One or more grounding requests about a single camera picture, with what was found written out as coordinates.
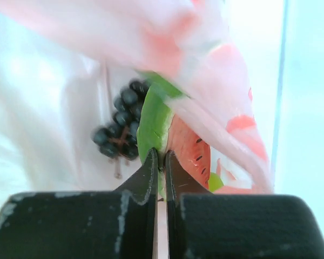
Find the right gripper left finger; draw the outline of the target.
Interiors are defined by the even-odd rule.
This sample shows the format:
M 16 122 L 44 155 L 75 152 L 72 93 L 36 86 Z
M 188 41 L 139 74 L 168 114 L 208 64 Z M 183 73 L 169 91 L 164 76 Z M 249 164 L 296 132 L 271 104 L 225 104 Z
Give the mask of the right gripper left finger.
M 22 192 L 0 211 L 3 258 L 156 258 L 158 156 L 113 191 Z

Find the fake watermelon slice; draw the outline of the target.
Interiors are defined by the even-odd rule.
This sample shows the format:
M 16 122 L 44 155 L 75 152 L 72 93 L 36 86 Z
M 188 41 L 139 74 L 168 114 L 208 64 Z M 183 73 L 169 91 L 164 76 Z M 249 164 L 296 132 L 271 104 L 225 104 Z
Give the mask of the fake watermelon slice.
M 162 88 L 152 84 L 147 91 L 137 130 L 138 153 L 141 162 L 148 151 L 158 154 L 158 193 L 166 199 L 165 156 L 173 151 L 182 168 L 204 188 L 209 189 L 211 149 L 163 101 L 158 92 Z

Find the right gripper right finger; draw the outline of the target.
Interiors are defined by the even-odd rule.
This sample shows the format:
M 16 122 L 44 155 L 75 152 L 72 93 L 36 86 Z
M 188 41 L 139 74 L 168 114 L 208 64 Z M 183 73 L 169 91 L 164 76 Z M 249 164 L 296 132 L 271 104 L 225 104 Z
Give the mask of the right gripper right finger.
M 219 195 L 165 158 L 170 258 L 324 258 L 324 238 L 292 195 Z

